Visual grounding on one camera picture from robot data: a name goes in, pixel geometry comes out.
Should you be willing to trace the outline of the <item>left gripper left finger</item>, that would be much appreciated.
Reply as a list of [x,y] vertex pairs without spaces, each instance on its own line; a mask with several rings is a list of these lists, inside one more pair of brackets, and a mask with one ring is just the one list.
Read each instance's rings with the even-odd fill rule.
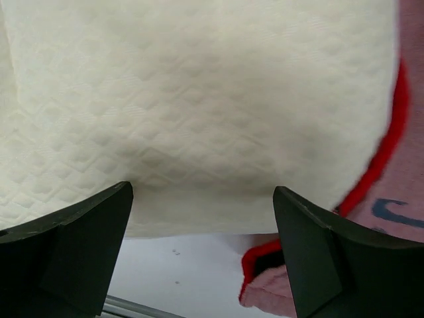
[[133,204],[130,182],[1,231],[2,317],[101,314]]

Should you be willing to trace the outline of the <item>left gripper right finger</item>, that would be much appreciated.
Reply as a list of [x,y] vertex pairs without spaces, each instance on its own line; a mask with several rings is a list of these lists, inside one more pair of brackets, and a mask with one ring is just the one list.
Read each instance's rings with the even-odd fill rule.
[[363,227],[286,187],[273,204],[298,317],[422,317],[423,244]]

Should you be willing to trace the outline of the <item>pink red printed pillowcase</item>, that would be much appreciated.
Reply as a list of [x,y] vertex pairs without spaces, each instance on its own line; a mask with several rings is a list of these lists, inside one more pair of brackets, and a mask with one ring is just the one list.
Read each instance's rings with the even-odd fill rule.
[[[368,171],[340,207],[341,215],[395,237],[423,241],[423,2],[400,1],[401,63],[392,121]],[[239,302],[295,317],[279,240],[242,258]]]

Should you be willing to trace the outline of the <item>cream yellow pillow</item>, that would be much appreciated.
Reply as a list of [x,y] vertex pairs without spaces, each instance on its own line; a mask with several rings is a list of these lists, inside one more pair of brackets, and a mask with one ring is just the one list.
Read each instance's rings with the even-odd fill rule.
[[273,233],[385,135],[397,1],[2,1],[1,227],[129,181],[128,234]]

